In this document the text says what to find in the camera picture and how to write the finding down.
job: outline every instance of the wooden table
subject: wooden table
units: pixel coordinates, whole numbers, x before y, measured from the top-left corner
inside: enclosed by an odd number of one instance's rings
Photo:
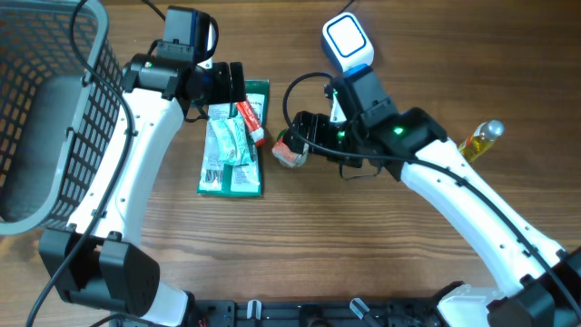
[[[109,40],[122,64],[162,35],[159,17],[135,2],[106,6]],[[308,72],[334,72],[320,31],[343,5],[196,5],[220,25],[215,59],[242,61],[247,78],[270,79],[271,135],[285,127],[281,99],[289,83]],[[500,119],[506,135],[475,168],[549,237],[568,250],[581,245],[581,3],[360,0],[351,11],[375,46],[373,66],[399,110],[424,108],[457,142],[481,122]],[[323,82],[297,87],[292,115],[329,112]],[[455,280],[493,285],[447,221],[388,174],[344,182],[336,164],[314,156],[300,169],[285,169],[270,153],[271,140],[262,148],[261,199],[196,194],[204,136],[205,123],[197,123],[174,138],[142,244],[165,281],[199,299],[348,300],[430,295]],[[48,280],[36,250],[40,235],[0,242],[2,326],[22,325]],[[53,292],[37,321],[84,326],[104,315],[64,304]]]

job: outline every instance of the red toothpaste tube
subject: red toothpaste tube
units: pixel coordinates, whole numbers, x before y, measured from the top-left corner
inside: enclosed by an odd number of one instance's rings
[[[238,112],[242,115],[246,127],[251,133],[251,138],[256,144],[256,146],[261,146],[264,144],[264,129],[261,126],[261,122],[252,109],[251,103],[248,100],[237,103],[236,107]]]

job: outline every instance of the gray basket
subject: gray basket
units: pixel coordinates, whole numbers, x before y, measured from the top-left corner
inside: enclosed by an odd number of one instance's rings
[[[0,234],[63,228],[113,134],[119,103],[84,78],[69,44],[75,5],[0,2]],[[120,91],[121,69],[107,28],[103,6],[90,0],[77,16],[75,41]]]

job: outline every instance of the packaged item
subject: packaged item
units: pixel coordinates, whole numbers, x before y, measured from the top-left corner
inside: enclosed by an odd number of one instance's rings
[[[304,145],[304,149],[302,154],[296,154],[289,146],[287,146],[282,141],[282,136],[286,133],[287,130],[283,130],[278,137],[277,143],[272,147],[272,154],[279,159],[281,164],[285,167],[295,168],[301,167],[307,161],[307,156],[309,154],[309,146],[307,144]]]
[[[269,81],[246,81],[248,102],[261,122],[266,124],[266,113],[269,101]],[[225,119],[238,115],[235,104],[216,104],[208,109],[211,120]],[[251,163],[231,166],[220,161],[220,146],[212,124],[206,127],[206,142],[202,161],[202,173],[198,184],[199,194],[210,194],[225,197],[257,197],[262,195],[261,158],[251,137],[248,148]]]
[[[210,119],[210,126],[218,139],[220,161],[229,165],[250,164],[246,127],[238,114],[233,118]]]
[[[261,122],[252,110],[250,101],[247,99],[244,102],[237,103],[236,108],[238,112],[244,118],[244,123],[248,127],[248,132],[251,135],[253,142],[256,146],[261,146],[264,144],[264,129],[261,126]]]
[[[491,148],[504,132],[505,126],[498,120],[482,123],[468,139],[458,146],[458,149],[466,161],[473,163],[476,158]]]

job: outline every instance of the small bottle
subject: small bottle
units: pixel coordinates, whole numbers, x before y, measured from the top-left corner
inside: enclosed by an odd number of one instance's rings
[[[505,126],[498,120],[482,123],[472,136],[458,146],[458,149],[464,159],[472,163],[488,150],[504,132]]]

